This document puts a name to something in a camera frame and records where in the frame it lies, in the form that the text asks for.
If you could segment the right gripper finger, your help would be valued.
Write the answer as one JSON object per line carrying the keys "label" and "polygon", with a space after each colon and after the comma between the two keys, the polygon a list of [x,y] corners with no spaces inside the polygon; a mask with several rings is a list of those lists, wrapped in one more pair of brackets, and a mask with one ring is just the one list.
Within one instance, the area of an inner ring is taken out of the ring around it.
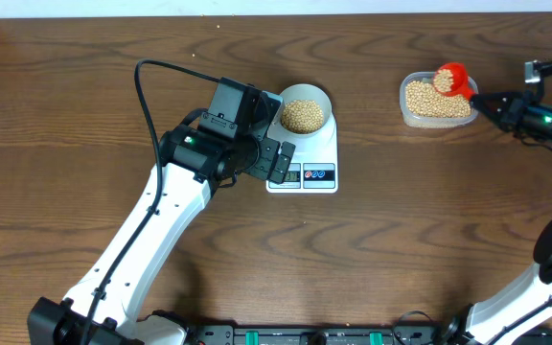
{"label": "right gripper finger", "polygon": [[471,98],[471,107],[484,115],[499,129],[508,129],[501,98]]}
{"label": "right gripper finger", "polygon": [[472,102],[497,102],[514,97],[513,92],[477,93],[471,96]]}

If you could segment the red plastic measuring scoop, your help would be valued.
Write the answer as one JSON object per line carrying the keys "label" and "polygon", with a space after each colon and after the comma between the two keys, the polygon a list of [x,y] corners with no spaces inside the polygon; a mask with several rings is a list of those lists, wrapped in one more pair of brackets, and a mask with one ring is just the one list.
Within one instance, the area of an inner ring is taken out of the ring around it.
{"label": "red plastic measuring scoop", "polygon": [[470,86],[470,78],[464,64],[449,62],[441,66],[434,74],[432,85],[443,96],[462,96],[470,100],[476,91]]}

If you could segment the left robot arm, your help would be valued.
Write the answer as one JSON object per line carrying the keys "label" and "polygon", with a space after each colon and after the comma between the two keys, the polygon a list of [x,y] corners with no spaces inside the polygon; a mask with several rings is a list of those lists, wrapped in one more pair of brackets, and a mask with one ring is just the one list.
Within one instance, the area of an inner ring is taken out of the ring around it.
{"label": "left robot arm", "polygon": [[216,190],[241,173],[281,183],[294,146],[268,137],[282,96],[222,78],[207,108],[166,132],[142,196],[93,267],[60,302],[40,298],[27,326],[33,344],[182,344],[170,315],[139,313],[176,242]]}

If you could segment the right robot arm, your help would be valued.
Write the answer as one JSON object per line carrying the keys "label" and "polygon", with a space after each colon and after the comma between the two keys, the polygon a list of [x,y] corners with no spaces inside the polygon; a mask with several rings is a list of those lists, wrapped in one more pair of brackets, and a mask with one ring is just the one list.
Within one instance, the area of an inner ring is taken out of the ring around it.
{"label": "right robot arm", "polygon": [[[471,106],[500,129],[541,145],[552,143],[552,107],[530,91],[476,94]],[[493,297],[468,306],[444,331],[441,344],[513,344],[552,318],[552,219],[540,232],[532,264]]]}

